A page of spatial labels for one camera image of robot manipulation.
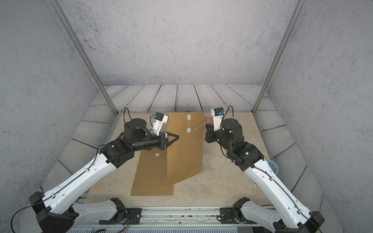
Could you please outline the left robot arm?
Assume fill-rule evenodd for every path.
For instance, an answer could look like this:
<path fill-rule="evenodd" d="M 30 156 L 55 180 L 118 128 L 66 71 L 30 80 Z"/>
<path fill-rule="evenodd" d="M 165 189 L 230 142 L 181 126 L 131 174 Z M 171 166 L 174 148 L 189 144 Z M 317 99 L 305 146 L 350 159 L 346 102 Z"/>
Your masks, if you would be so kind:
<path fill-rule="evenodd" d="M 42 232 L 66 233 L 74 226 L 94 221 L 127 228 L 129 215 L 119 198 L 88 205 L 76 200 L 101 178 L 134 158 L 136 151 L 165 150 L 179 139 L 178 135 L 162 131 L 167 115 L 157 112 L 150 119 L 151 129 L 141 118 L 125 122 L 124 131 L 115 140 L 99 145 L 95 157 L 83 168 L 55 188 L 30 196 L 30 207 Z"/>

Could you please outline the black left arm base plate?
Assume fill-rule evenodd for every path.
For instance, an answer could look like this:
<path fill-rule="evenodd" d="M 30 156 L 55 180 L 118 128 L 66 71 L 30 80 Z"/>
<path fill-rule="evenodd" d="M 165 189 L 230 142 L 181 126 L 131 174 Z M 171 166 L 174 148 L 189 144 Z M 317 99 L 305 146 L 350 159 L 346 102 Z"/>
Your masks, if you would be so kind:
<path fill-rule="evenodd" d="M 140 223 L 142 208 L 127 208 L 118 210 L 110 220 L 100 220 L 100 225 L 138 225 Z"/>

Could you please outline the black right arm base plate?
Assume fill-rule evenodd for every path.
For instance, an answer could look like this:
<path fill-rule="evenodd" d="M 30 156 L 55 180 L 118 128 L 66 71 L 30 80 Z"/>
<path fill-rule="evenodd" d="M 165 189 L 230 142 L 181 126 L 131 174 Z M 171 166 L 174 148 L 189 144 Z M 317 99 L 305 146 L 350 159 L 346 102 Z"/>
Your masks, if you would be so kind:
<path fill-rule="evenodd" d="M 254 221 L 245 219 L 237 208 L 222 207 L 219 212 L 216 219 L 221 224 L 256 224 Z"/>

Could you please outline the brown kraft file bag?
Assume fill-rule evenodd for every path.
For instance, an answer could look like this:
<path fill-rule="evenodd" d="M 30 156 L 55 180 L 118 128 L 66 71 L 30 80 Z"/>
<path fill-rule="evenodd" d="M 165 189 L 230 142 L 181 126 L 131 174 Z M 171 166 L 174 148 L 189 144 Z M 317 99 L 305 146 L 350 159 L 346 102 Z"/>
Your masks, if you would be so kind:
<path fill-rule="evenodd" d="M 172 196 L 167 183 L 167 150 L 142 150 L 132 185 L 131 196 Z"/>

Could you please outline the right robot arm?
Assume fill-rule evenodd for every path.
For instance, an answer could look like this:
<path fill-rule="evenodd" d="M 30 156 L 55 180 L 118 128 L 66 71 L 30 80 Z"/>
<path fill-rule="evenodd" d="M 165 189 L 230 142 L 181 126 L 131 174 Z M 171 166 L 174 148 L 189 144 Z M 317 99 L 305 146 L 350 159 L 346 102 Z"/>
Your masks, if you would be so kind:
<path fill-rule="evenodd" d="M 321 232 L 325 222 L 322 214 L 297 200 L 277 177 L 269 160 L 255 145 L 245 141 L 240 123 L 233 117 L 227 118 L 222 107 L 212 109 L 211 115 L 213 123 L 206 124 L 205 141 L 218 143 L 222 154 L 248 175 L 274 206 L 274 210 L 269 210 L 243 197 L 233 205 L 235 221 L 252 221 L 272 233 Z"/>

